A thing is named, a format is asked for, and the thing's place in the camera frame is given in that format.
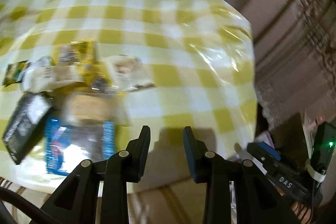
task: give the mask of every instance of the yellow checkered tablecloth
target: yellow checkered tablecloth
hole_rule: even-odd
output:
[[[256,96],[249,22],[223,0],[0,0],[0,68],[50,55],[53,45],[97,41],[97,56],[141,59],[155,88],[129,93],[130,120],[118,127],[118,149],[142,125],[152,132],[140,188],[188,176],[182,128],[192,126],[224,157],[253,140]],[[0,91],[0,130],[21,97],[19,84]],[[0,144],[0,176],[52,192],[62,177],[46,174],[43,141],[19,166]]]

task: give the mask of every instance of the black cable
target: black cable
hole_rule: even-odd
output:
[[[11,214],[9,213],[9,211],[7,210],[6,206],[3,204],[1,199],[0,199],[0,223],[17,224],[17,222],[11,216]]]
[[[11,190],[0,187],[0,198],[18,208],[37,224],[61,224],[47,213],[37,208],[34,204]]]
[[[310,223],[310,221],[313,219],[313,211],[314,211],[314,193],[315,193],[315,180],[313,182],[313,190],[311,191],[311,211],[310,211],[310,216],[308,221],[306,222],[307,224]]]

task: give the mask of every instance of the plastic table cover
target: plastic table cover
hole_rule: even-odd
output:
[[[152,139],[145,176],[129,192],[189,176],[182,130],[224,157],[254,138],[256,95],[249,22],[223,0],[0,0],[0,69],[52,55],[53,46],[97,41],[97,58],[127,54],[141,59],[155,88],[128,93],[128,127],[116,128],[117,151],[143,125]],[[0,130],[19,84],[0,90]],[[52,193],[64,179],[46,173],[42,140],[15,166],[0,143],[0,176]]]

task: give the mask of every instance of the plastic bag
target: plastic bag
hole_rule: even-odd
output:
[[[137,57],[113,55],[105,62],[112,73],[113,86],[120,91],[131,92],[154,85]]]
[[[71,125],[112,121],[116,106],[112,94],[73,92],[65,103],[63,121]]]
[[[68,175],[82,160],[109,159],[115,153],[114,124],[74,127],[51,117],[45,128],[47,172]]]
[[[40,67],[49,67],[53,64],[53,60],[49,56],[43,56],[35,62],[30,62],[22,79],[23,91],[29,91],[34,82],[34,70]]]
[[[25,78],[25,91],[42,92],[70,85],[75,82],[83,82],[77,72],[76,66],[51,66],[37,67]]]

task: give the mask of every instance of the green package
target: green package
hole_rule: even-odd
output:
[[[6,69],[5,78],[2,82],[4,86],[9,86],[13,83],[22,82],[26,68],[29,66],[28,60],[20,61],[14,64],[9,64]]]

